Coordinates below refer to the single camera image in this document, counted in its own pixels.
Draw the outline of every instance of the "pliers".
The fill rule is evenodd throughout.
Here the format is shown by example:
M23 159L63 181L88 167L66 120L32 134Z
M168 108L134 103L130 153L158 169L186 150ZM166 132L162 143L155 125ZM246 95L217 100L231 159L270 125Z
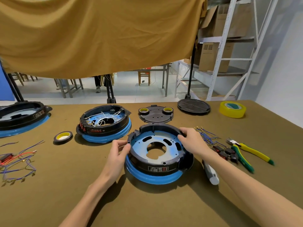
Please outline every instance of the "pliers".
M250 147L248 147L247 145L245 145L244 143L238 143L236 142L235 140L231 139L231 138L228 138L226 140L226 142L230 145L232 145L232 149L236 152L236 154L238 155L239 157L239 162L241 162L241 164L251 173L254 173L254 168L249 164L249 162L243 157L243 155L241 154L240 152L240 148L242 150L245 150L247 152L250 152L256 156L258 156L259 158L263 159L264 161L268 162L269 164L271 165L275 165L274 161L271 160L269 157L267 157L265 154L262 154L261 152L255 150L255 149L252 149Z

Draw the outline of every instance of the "blue backdrop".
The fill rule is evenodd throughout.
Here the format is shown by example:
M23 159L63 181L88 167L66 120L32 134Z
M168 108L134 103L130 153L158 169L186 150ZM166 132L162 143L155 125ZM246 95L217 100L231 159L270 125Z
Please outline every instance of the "blue backdrop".
M4 76L2 67L0 67L0 100L15 100L13 92Z

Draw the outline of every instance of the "mustard yellow cloth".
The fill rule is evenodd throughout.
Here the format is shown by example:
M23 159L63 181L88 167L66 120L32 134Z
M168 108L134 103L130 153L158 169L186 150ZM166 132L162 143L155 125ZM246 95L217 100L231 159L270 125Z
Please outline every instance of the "mustard yellow cloth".
M189 57L205 0L0 0L7 72L76 79Z

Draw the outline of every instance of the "yellow tape roll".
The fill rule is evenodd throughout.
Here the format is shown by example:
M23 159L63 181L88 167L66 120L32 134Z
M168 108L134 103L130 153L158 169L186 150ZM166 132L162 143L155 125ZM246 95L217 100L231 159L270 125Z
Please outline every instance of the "yellow tape roll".
M223 101L220 103L219 112L231 118L242 118L245 111L246 107L236 102Z

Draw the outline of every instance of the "hand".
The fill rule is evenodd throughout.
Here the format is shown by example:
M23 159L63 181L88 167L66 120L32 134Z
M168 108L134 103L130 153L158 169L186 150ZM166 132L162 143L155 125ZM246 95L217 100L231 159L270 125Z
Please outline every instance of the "hand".
M180 127L180 130L186 135L186 137L178 135L178 139L187 151L192 154L197 154L205 160L218 156L216 152L208 147L198 131L187 127Z
M131 149L131 145L124 140L113 140L107 162L95 183L105 185L108 189L118 179L124 166L125 158Z

